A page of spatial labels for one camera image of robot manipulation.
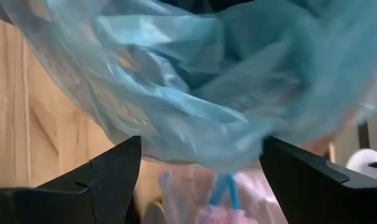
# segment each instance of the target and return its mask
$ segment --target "blue plastic bag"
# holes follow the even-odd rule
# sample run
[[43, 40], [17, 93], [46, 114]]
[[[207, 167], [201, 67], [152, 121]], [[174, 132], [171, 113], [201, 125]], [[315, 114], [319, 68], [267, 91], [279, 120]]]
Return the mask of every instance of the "blue plastic bag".
[[39, 1], [1, 1], [70, 99], [114, 143], [141, 135], [143, 154], [161, 161], [240, 169], [268, 135], [302, 144], [336, 130], [377, 83], [377, 0], [258, 0], [214, 13], [204, 1], [204, 14], [45, 0], [46, 16], [32, 10]]

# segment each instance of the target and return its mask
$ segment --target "pink plastic bag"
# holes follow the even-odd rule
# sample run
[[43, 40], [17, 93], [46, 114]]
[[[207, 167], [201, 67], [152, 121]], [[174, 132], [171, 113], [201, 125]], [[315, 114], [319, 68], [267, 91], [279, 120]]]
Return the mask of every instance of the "pink plastic bag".
[[287, 224], [262, 170], [236, 173], [240, 209], [227, 190], [218, 206], [209, 198], [217, 174], [198, 166], [169, 166], [160, 177], [168, 224]]

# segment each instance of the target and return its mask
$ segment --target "plastic bag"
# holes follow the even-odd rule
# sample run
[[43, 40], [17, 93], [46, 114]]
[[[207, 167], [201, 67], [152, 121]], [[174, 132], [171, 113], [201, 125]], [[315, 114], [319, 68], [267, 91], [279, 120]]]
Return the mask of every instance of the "plastic bag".
[[210, 205], [218, 191], [217, 177], [196, 166], [171, 166], [162, 173], [159, 183], [167, 223], [287, 223], [262, 170], [234, 175], [240, 209], [234, 208], [229, 191], [223, 194], [219, 206]]
[[377, 0], [1, 2], [111, 141], [161, 161], [240, 169], [265, 136], [336, 130], [377, 80]]

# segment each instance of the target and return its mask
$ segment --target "plastic sheet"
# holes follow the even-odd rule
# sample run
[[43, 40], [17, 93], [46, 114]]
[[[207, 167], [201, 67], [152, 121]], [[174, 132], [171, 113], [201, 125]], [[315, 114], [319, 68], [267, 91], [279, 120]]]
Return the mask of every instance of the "plastic sheet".
[[265, 136], [336, 130], [377, 80], [377, 0], [1, 2], [114, 143], [161, 161], [240, 169]]
[[164, 211], [170, 224], [287, 224], [262, 172], [234, 175], [240, 209], [233, 208], [229, 191], [219, 206], [210, 205], [217, 175], [195, 166], [171, 166], [160, 177]]

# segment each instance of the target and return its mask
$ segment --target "translucent plastic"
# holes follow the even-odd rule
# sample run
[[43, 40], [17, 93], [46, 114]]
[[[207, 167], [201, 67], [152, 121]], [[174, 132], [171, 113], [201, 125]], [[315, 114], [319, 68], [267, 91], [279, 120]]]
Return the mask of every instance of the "translucent plastic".
[[217, 175], [195, 166], [170, 166], [160, 177], [168, 224], [287, 224], [262, 172], [234, 175], [240, 209], [233, 209], [229, 192], [219, 206], [208, 203]]
[[265, 136], [336, 130], [377, 82], [377, 0], [1, 2], [114, 143], [161, 161], [240, 169]]

